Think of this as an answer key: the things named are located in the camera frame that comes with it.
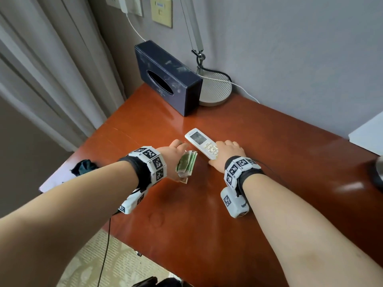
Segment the person's right hand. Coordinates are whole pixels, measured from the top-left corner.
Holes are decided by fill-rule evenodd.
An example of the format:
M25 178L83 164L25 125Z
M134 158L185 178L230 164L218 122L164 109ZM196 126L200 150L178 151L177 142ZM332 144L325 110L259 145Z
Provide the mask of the person's right hand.
M217 141L216 142L217 147L218 147L218 157L217 159L222 159L224 160L224 172L225 172L225 164L227 160L233 156L239 156L239 157L245 157L246 153L240 145L234 141L226 140L226 141Z

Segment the white remote control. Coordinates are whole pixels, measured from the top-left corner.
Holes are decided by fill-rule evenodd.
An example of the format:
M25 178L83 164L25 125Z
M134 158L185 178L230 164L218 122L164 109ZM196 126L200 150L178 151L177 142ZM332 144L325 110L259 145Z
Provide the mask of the white remote control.
M190 130L185 134L185 138L208 157L209 160L217 159L219 152L217 144L199 129L194 128Z

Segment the green banknotes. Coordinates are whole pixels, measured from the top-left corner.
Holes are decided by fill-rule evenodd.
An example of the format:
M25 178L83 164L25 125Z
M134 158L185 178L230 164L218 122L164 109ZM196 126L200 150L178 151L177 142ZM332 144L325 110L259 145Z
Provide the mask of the green banknotes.
M197 155L198 152L192 150L183 154L176 167L176 172L180 178L187 178L192 175Z

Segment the person's right forearm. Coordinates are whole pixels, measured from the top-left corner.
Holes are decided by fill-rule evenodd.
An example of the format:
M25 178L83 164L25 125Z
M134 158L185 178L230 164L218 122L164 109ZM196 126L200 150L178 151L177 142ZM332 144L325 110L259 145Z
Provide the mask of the person's right forearm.
M383 268L295 193L263 174L243 190L290 287L383 287Z

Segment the person's left forearm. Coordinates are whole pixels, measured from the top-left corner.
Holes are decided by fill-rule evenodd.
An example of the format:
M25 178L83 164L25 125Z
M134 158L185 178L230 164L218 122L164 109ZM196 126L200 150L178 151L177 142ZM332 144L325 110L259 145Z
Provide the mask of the person's left forearm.
M0 287L56 287L72 258L137 185L132 165L120 161L0 218Z

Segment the marker-printed wrist band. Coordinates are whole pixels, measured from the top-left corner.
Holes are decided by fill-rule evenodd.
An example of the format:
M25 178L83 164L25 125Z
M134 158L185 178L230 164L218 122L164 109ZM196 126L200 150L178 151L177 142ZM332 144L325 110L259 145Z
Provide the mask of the marker-printed wrist band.
M137 174L138 186L133 193L142 193L167 176L165 160L161 153L151 146L138 148L118 161L129 162Z
M236 197L245 196L244 181L253 174L265 174L262 168L251 158L232 156L225 163L224 180Z

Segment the marker-printed left wrist band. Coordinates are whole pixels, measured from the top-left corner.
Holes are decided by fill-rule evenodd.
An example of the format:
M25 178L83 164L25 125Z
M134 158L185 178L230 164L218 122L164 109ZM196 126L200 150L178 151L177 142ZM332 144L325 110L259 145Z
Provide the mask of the marker-printed left wrist band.
M142 193L167 176L165 160L161 153L151 146L138 148L118 161L129 162L137 174L138 186L133 193Z

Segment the silver desk lamp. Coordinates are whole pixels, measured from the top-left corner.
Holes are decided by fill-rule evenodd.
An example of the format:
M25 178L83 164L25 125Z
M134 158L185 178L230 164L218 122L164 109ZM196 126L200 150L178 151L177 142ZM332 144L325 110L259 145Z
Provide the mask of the silver desk lamp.
M206 55L200 32L201 22L196 14L197 6L194 5L193 0L180 0L180 3L192 47L191 52L196 57L196 73L203 80L199 104L208 107L221 105L232 93L232 80L226 73L203 65Z

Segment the dark crumpled cloth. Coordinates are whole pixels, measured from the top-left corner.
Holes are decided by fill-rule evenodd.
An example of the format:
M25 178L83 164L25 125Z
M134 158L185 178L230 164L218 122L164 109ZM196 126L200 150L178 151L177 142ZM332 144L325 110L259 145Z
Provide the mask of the dark crumpled cloth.
M75 175L76 177L81 176L83 174L87 174L93 170L98 169L99 167L97 166L96 163L92 162L89 159L84 159L78 162L74 168L70 170L70 172Z

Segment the white paper sheet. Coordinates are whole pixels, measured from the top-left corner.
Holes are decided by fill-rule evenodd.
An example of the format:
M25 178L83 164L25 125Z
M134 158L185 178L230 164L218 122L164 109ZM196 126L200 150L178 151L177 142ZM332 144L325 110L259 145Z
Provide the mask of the white paper sheet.
M65 183L76 176L72 174L72 172L69 169L58 169L53 173L40 187L39 191L41 193L48 192L52 188L61 185L62 183Z

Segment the black chair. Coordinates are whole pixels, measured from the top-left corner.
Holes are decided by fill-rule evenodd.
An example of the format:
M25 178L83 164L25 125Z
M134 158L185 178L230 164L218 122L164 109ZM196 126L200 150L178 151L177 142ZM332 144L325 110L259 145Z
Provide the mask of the black chair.
M168 277L161 281L157 277L151 276L143 281L135 283L131 287L194 287L184 280Z

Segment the white flat box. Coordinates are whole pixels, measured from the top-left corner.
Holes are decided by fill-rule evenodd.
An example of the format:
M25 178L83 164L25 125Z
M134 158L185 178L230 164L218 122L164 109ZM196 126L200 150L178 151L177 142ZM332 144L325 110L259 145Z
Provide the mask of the white flat box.
M348 135L349 141L383 156L383 111Z

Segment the black round object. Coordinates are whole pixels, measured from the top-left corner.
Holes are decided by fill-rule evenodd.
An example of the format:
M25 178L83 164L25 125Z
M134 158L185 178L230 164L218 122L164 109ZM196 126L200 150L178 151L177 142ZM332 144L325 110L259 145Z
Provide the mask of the black round object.
M371 183L383 193L383 156L372 161L370 166Z

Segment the beige wall socket plate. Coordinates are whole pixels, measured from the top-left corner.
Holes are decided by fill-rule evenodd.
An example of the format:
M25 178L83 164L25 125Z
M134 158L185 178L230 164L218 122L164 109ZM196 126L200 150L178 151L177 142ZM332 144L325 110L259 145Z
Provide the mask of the beige wall socket plate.
M172 0L150 0L151 17L156 23L173 28Z

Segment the white wall charger plug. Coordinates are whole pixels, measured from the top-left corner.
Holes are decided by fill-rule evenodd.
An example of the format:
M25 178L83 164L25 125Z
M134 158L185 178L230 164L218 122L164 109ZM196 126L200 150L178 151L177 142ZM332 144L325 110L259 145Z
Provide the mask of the white wall charger plug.
M123 13L143 17L142 0L105 0L109 6L120 9Z

